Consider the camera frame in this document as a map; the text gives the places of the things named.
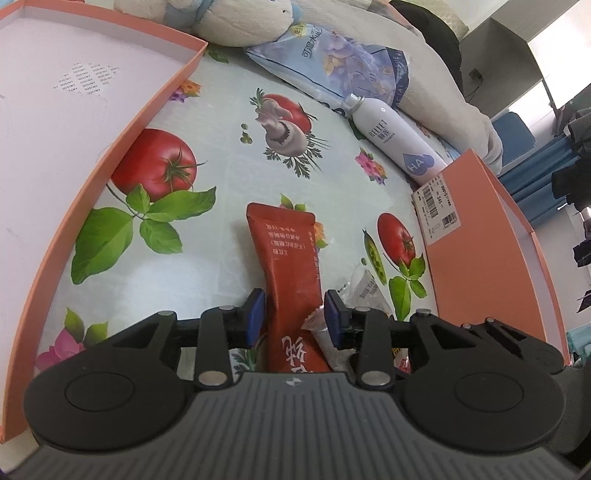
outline green pea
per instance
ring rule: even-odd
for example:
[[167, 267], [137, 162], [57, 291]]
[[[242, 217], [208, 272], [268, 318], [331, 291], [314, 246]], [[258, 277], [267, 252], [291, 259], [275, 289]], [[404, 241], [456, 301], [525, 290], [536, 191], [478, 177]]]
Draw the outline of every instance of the green pea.
[[384, 264], [382, 263], [382, 258], [379, 254], [378, 247], [376, 247], [374, 239], [371, 238], [370, 234], [368, 234], [365, 230], [363, 231], [363, 243], [365, 244], [365, 251], [369, 257], [369, 261], [371, 262], [376, 275], [378, 276], [382, 285], [386, 285], [386, 271], [384, 270]]

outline blue floral tissue package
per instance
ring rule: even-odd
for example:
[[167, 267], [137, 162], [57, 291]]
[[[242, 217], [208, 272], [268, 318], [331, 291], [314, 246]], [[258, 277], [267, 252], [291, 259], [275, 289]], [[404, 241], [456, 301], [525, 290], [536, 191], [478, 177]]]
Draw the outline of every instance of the blue floral tissue package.
[[408, 87], [404, 52], [363, 45], [315, 25], [292, 25], [279, 40], [246, 49], [272, 74], [329, 108], [344, 113], [349, 94], [395, 107]]

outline orange box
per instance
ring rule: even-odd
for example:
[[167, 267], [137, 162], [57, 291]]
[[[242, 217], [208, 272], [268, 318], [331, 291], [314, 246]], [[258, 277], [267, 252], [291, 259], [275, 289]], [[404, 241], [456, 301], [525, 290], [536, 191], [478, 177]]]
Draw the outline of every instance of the orange box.
[[19, 0], [0, 9], [0, 161], [26, 158], [30, 182], [17, 188], [11, 168], [0, 179], [0, 442], [27, 427], [22, 397], [80, 228], [206, 46], [80, 2]]
[[439, 316], [458, 326], [497, 318], [554, 345], [568, 363], [558, 299], [538, 239], [482, 160], [469, 150], [413, 200]]

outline bottle cap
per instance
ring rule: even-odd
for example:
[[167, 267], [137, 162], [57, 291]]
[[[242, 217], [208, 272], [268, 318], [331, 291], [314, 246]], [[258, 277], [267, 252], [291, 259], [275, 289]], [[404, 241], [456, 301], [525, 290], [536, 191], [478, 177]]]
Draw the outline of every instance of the bottle cap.
[[353, 113], [356, 111], [363, 102], [363, 97], [358, 97], [357, 95], [353, 95], [352, 93], [345, 99], [344, 107], [347, 113]]

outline blue heart logo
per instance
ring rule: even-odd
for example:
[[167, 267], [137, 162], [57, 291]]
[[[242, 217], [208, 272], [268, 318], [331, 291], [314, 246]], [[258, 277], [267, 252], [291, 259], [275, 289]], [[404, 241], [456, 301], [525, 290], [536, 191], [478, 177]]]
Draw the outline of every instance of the blue heart logo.
[[404, 153], [402, 156], [407, 171], [412, 175], [425, 175], [427, 169], [435, 165], [435, 159], [431, 155], [409, 155]]

